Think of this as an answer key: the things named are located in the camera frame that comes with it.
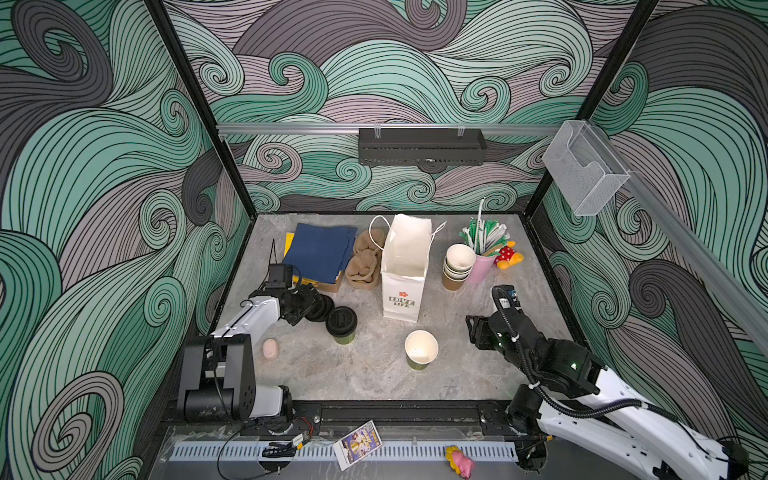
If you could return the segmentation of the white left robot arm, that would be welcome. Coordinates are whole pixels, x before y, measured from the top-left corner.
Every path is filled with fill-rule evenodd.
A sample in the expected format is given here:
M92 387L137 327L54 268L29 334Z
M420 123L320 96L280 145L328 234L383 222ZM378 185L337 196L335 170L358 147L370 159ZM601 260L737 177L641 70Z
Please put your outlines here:
M257 382L254 350L278 321L295 325L323 305L322 295L312 285L256 290L241 302L232 320L190 341L184 347L177 398L181 418L190 423L292 421L289 389Z

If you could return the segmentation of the green paper coffee cup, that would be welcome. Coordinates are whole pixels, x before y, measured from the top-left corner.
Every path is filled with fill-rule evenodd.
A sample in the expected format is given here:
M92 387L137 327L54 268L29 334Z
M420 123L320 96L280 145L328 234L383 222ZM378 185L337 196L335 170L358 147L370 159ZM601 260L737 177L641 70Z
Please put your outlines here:
M356 338L356 333L351 332L344 336L334 336L334 340L340 345L348 345L352 343Z

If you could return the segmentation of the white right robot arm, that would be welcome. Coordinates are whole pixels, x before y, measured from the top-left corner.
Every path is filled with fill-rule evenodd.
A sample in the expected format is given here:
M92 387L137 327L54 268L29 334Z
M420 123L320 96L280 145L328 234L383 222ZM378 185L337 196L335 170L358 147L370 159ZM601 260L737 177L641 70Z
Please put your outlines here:
M545 444L558 437L643 479L738 479L745 447L710 438L643 397L583 346L546 337L523 313L505 309L465 319L469 340L496 351L526 377L505 417L518 434L521 467L537 471Z

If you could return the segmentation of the black plastic cup lid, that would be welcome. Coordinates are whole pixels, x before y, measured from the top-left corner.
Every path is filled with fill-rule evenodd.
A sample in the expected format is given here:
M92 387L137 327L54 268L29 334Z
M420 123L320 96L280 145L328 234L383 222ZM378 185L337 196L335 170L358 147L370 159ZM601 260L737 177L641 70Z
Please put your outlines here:
M355 311L350 307L339 306L330 311L325 324L330 335L343 338L356 331L358 318Z

